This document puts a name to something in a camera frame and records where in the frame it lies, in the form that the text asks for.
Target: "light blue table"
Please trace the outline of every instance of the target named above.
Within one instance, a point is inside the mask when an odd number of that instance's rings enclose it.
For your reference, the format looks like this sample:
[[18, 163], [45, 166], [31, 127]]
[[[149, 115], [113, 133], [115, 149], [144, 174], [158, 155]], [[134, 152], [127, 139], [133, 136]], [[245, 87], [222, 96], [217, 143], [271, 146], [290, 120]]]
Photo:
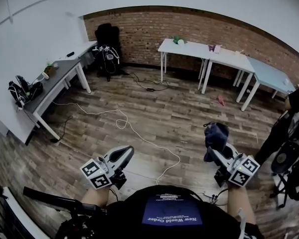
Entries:
[[275, 90], [272, 98], [274, 98], [278, 91], [284, 94], [295, 91], [295, 87], [291, 83], [289, 77], [284, 72], [278, 70], [275, 67], [267, 65], [259, 60], [250, 57], [248, 57], [248, 60], [255, 70], [254, 76], [256, 78], [256, 83], [249, 96], [247, 97], [247, 100], [243, 104], [241, 108], [242, 111], [246, 109], [247, 105], [253, 98], [260, 84]]

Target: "blue printed graphic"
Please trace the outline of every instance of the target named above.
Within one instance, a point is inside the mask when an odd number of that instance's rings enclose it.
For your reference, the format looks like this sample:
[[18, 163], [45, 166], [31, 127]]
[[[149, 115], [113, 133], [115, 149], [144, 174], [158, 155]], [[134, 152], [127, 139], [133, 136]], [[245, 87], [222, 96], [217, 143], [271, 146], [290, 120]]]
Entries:
[[148, 199], [142, 224], [156, 226], [202, 225], [193, 199], [164, 194]]

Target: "green object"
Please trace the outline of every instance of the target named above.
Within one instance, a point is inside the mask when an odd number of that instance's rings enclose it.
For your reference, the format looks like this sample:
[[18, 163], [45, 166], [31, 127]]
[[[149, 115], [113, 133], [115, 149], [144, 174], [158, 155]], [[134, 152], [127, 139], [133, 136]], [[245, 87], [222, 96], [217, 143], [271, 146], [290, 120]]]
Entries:
[[178, 36], [178, 35], [174, 35], [173, 36], [173, 42], [175, 43], [175, 44], [178, 44], [178, 41], [179, 40], [182, 40], [182, 38], [180, 38], [180, 36]]
[[179, 41], [180, 39], [181, 39], [181, 38], [180, 38], [179, 36], [177, 36], [177, 35], [174, 35], [174, 36], [173, 36], [173, 42], [174, 42], [175, 44], [177, 44], [178, 41]]

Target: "brick wall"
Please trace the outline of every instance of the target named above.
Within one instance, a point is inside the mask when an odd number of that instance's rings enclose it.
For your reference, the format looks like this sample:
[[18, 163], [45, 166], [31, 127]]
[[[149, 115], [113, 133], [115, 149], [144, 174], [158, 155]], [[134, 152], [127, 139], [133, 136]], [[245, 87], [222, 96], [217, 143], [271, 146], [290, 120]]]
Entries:
[[[165, 38], [179, 35], [187, 41], [222, 44], [284, 71], [294, 85], [299, 84], [299, 54], [272, 35], [223, 15], [182, 7], [137, 6], [92, 13], [84, 17], [90, 40], [100, 24], [120, 29], [122, 61], [160, 65], [157, 51]], [[199, 70], [200, 59], [170, 54], [167, 65]], [[237, 70], [214, 64], [211, 74], [234, 78]]]

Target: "wooden floor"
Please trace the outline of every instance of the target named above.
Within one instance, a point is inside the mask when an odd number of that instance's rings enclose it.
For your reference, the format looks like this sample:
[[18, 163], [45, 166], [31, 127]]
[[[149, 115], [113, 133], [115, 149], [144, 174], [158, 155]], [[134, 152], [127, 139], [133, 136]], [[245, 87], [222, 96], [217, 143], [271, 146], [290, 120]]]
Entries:
[[[136, 73], [141, 80], [159, 81], [158, 70], [131, 67], [125, 70]], [[181, 163], [167, 171], [161, 184], [217, 194], [220, 189], [213, 178], [217, 167], [203, 162], [206, 151], [203, 125], [210, 121], [228, 125], [229, 142], [241, 152], [255, 154], [281, 114], [283, 102], [271, 99], [270, 94], [257, 93], [242, 112], [242, 103], [235, 102], [238, 90], [233, 87], [221, 83], [217, 87], [208, 85], [206, 94], [201, 95], [197, 91], [198, 81], [182, 80], [174, 73], [167, 73], [165, 79], [169, 89], [147, 92], [128, 76], [117, 76], [107, 82], [105, 78], [97, 78], [95, 72], [88, 72], [90, 95], [76, 82], [56, 102], [78, 103], [90, 113], [120, 109], [143, 138], [180, 156]], [[217, 101], [218, 95], [226, 106]], [[46, 121], [61, 135], [62, 122], [70, 115], [73, 119], [57, 144], [50, 143], [52, 136], [44, 128], [36, 130], [28, 146], [11, 133], [6, 138], [0, 136], [0, 184], [12, 189], [23, 207], [52, 237], [68, 215], [27, 199], [22, 195], [24, 186], [80, 200], [89, 184], [79, 167], [113, 147], [129, 144], [135, 148], [135, 154], [125, 169], [127, 183], [119, 192], [122, 200], [138, 189], [154, 185], [156, 178], [177, 161], [168, 151], [142, 141], [129, 126], [118, 129], [116, 120], [124, 119], [119, 112], [94, 116], [84, 114], [75, 105], [52, 105]], [[286, 231], [299, 230], [299, 202], [290, 200], [284, 209], [276, 211], [275, 200], [269, 198], [272, 188], [267, 162], [250, 183], [248, 193], [263, 234], [267, 238], [283, 238]], [[225, 204], [226, 198], [222, 194], [218, 204]]]

